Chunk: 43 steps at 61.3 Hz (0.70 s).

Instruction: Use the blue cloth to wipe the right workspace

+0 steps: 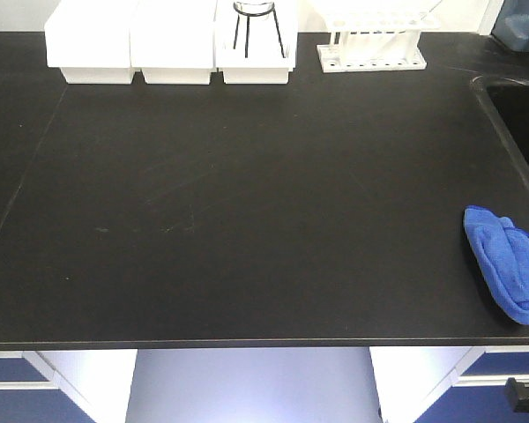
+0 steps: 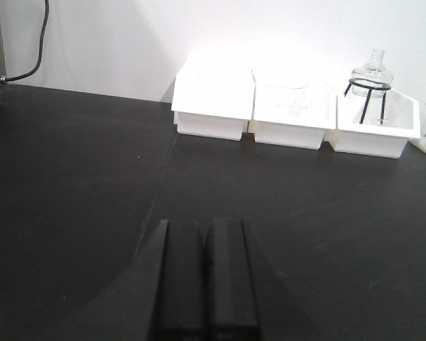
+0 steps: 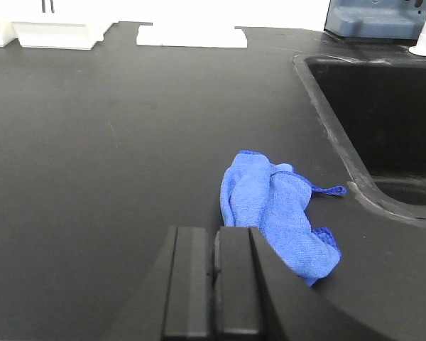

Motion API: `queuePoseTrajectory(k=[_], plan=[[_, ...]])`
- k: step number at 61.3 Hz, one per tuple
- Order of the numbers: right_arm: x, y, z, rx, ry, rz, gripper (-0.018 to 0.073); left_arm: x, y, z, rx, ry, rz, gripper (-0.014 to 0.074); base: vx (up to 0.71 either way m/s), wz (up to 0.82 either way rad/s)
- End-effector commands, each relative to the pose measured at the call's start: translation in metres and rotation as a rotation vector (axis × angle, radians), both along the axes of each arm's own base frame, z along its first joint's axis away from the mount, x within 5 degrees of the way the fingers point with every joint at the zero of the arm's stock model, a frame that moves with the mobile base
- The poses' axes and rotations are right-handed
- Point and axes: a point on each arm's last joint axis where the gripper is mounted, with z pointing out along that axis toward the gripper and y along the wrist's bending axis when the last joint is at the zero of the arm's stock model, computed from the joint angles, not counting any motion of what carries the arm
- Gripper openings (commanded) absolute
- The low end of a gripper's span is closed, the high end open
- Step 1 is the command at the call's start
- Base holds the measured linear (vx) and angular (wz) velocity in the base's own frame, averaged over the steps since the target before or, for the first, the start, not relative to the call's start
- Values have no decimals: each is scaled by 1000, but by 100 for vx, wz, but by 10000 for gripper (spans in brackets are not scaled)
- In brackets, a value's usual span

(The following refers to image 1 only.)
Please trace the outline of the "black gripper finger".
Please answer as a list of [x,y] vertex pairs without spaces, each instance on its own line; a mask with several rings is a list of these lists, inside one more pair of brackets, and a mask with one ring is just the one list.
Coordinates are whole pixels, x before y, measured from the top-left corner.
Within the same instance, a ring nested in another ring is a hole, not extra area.
[[529,382],[509,378],[505,384],[505,395],[514,412],[529,413]]

